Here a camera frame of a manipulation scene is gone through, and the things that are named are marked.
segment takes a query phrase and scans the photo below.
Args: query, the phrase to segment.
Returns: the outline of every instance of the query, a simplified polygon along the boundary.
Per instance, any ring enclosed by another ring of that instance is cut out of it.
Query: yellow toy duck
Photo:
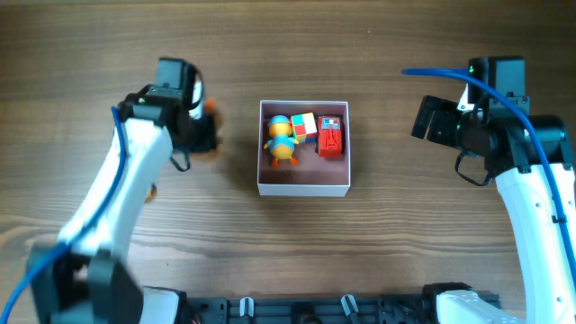
[[[281,159],[290,159],[291,165],[298,166],[298,160],[292,157],[292,154],[294,144],[299,144],[299,142],[295,138],[288,137],[293,133],[290,120],[286,116],[274,116],[268,123],[268,131],[272,139],[264,145],[264,149],[270,148],[274,156],[272,167],[279,167]]]

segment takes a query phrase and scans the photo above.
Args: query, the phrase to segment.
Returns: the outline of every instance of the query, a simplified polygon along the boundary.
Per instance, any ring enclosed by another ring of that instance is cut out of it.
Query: cardboard box
[[[296,145],[292,166],[281,160],[272,167],[273,157],[264,144],[270,140],[268,121],[276,115],[290,118],[296,114],[314,113],[315,117],[336,115],[342,120],[343,154],[340,158],[319,157],[316,143]],[[260,195],[343,197],[350,189],[350,127],[347,102],[263,100],[260,102],[260,138],[258,141],[258,191]]]

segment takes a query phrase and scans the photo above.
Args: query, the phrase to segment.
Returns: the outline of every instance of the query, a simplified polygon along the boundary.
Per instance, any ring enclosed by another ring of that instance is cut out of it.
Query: wooden table
[[[217,162],[185,174],[166,166],[158,179],[130,248],[143,284],[293,297],[463,281],[523,316],[495,186],[471,186],[454,172],[455,150],[410,136],[423,95],[457,101],[464,85],[401,70],[521,54],[532,113],[557,114],[574,134],[575,9],[428,0],[0,7],[0,304],[31,243],[54,239],[82,202],[110,147],[109,107],[153,80],[158,57],[174,56],[202,69],[225,114],[224,145]],[[346,198],[258,196],[261,99],[349,102]],[[480,160],[466,164],[483,177]],[[28,293],[11,322],[35,322]]]

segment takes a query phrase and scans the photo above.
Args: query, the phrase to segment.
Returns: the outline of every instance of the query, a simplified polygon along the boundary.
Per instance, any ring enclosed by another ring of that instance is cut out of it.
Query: red toy
[[[342,157],[342,127],[339,117],[318,118],[318,155],[323,158]]]

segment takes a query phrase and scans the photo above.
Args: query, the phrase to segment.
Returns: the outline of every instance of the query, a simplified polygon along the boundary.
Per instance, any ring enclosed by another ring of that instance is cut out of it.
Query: blue cable
[[[44,254],[36,264],[30,269],[28,273],[24,275],[24,278],[18,283],[10,298],[6,302],[4,306],[4,310],[2,312],[2,318],[0,319],[1,324],[8,323],[8,317],[10,317],[10,312],[12,308],[18,301],[18,298],[22,294],[22,292],[26,289],[26,287],[39,275],[41,274],[48,266],[53,264],[54,262],[58,261],[60,258],[65,256],[67,253],[70,252],[74,243],[78,242],[89,230],[91,230],[98,222],[100,217],[102,217],[106,207],[108,207],[108,203],[114,196],[118,184],[122,179],[122,172],[124,170],[124,166],[126,165],[126,142],[124,135],[122,133],[122,123],[120,122],[120,116],[118,115],[118,110],[115,107],[112,107],[112,116],[114,117],[114,125],[116,127],[116,132],[118,133],[118,139],[120,142],[120,163],[118,164],[118,170],[116,171],[116,175],[112,181],[112,185],[108,190],[108,193],[100,203],[100,206],[94,213],[94,216],[82,227],[82,229],[68,242],[68,243],[58,243],[55,247],[53,247],[49,252]]]
[[[405,75],[410,76],[426,76],[426,77],[448,77],[453,79],[458,79],[465,81],[474,86],[478,86],[480,89],[484,90],[486,93],[492,96],[492,98],[500,101],[504,104],[524,125],[524,128],[530,134],[530,140],[534,145],[536,154],[540,159],[542,168],[550,185],[550,192],[552,193],[552,200],[554,202],[554,207],[556,208],[556,213],[558,214],[558,226],[560,226],[560,232],[562,234],[562,243],[564,244],[564,250],[566,251],[566,257],[568,259],[568,265],[570,267],[570,273],[572,278],[572,284],[576,289],[576,258],[574,257],[574,250],[572,247],[572,242],[570,239],[570,233],[568,232],[568,224],[566,220],[566,213],[562,205],[562,198],[560,196],[560,190],[558,189],[558,184],[554,179],[554,174],[548,158],[542,148],[542,144],[536,136],[536,130],[528,120],[528,118],[510,101],[507,97],[500,94],[498,91],[493,89],[491,86],[486,85],[482,81],[469,76],[468,70],[465,68],[450,69],[450,68],[408,68],[402,71]]]

